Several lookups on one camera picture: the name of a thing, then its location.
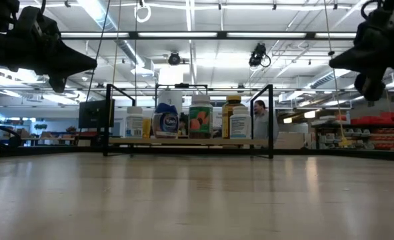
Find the white bottle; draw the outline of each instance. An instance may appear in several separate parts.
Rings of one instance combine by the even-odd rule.
[[[125,137],[142,138],[143,116],[141,107],[128,107],[125,118]]]
[[[232,108],[233,115],[229,119],[229,136],[231,139],[251,138],[251,117],[246,106]]]

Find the blue label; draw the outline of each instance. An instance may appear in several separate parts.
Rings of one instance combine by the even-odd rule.
[[[179,128],[178,118],[176,114],[163,113],[160,118],[160,129],[162,131],[177,133]]]

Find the product label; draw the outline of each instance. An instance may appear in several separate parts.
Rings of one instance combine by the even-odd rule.
[[[246,117],[231,118],[231,138],[248,138],[249,122]]]
[[[142,117],[127,117],[125,125],[126,137],[142,137]]]
[[[160,122],[160,129],[162,131],[172,132],[174,134],[177,134],[177,129],[179,128],[177,115],[164,113],[162,114],[159,122]]]
[[[210,133],[213,128],[212,107],[191,107],[189,109],[189,132]]]
[[[229,138],[229,118],[232,116],[234,106],[222,107],[222,137]]]

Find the bottle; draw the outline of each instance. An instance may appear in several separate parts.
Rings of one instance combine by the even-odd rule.
[[[210,139],[213,133],[213,106],[210,96],[193,95],[189,106],[189,138]]]
[[[233,115],[230,117],[229,137],[231,139],[251,138],[251,117],[249,110],[245,106],[233,108]]]
[[[142,126],[142,137],[143,138],[151,138],[151,119],[148,117],[143,118],[143,126]]]
[[[128,107],[125,118],[125,137],[142,138],[142,108]]]
[[[179,117],[174,105],[158,104],[152,116],[152,132],[155,138],[177,138]]]
[[[241,104],[241,96],[227,96],[226,104],[222,106],[222,138],[229,139],[229,118],[232,116],[233,108],[236,106],[244,106]]]

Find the hanging wire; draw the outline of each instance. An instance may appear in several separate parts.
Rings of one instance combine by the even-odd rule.
[[[333,52],[333,48],[331,46],[329,16],[327,14],[327,3],[326,3],[326,0],[324,0],[324,13],[325,13],[325,23],[327,25],[327,34],[328,34],[328,39],[329,39],[329,49],[330,49],[330,53],[332,53]],[[342,141],[343,141],[345,139],[345,133],[343,132],[341,103],[339,101],[339,91],[337,90],[337,78],[336,78],[336,70],[335,69],[333,69],[333,76],[335,78],[335,94],[336,94],[337,108],[339,110],[339,124],[341,126],[341,134],[342,134]]]
[[[107,8],[106,8],[105,20],[103,21],[102,33],[101,33],[101,37],[100,37],[100,39],[99,39],[99,46],[97,47],[97,52],[96,52],[96,58],[95,58],[96,61],[97,61],[97,58],[99,57],[99,53],[100,53],[100,50],[101,50],[102,40],[103,40],[103,34],[104,34],[104,32],[105,32],[106,20],[107,20],[107,18],[108,18],[109,6],[110,6],[110,5],[111,5],[111,0],[108,0],[108,6],[107,6]],[[86,98],[85,98],[84,108],[86,107],[86,104],[87,104],[87,102],[89,101],[90,90],[91,90],[91,84],[93,83],[93,78],[94,78],[94,76],[95,76],[95,70],[96,70],[96,68],[94,68],[94,69],[92,70],[92,72],[91,72],[90,86],[89,86],[89,89],[87,90],[87,96],[86,96]],[[80,127],[78,136],[80,136],[82,130],[83,130],[83,128]]]
[[[121,8],[122,8],[122,2],[123,0],[119,0],[119,13],[118,13],[118,26],[117,26],[117,40],[116,42],[118,42],[119,39],[119,30],[120,30],[120,24],[121,24]],[[116,46],[115,48],[115,58],[114,58],[114,72],[112,74],[112,86],[114,86],[115,83],[115,72],[117,69],[117,57],[118,57],[118,46]],[[111,97],[113,97],[113,92],[114,92],[114,88],[111,88]],[[109,100],[109,123],[111,122],[111,114],[112,114],[112,104],[113,101],[110,99]]]
[[[139,5],[139,0],[136,0],[136,7]],[[137,17],[135,18],[135,32],[137,32]],[[135,99],[136,99],[136,105],[137,105],[137,39],[135,39]]]

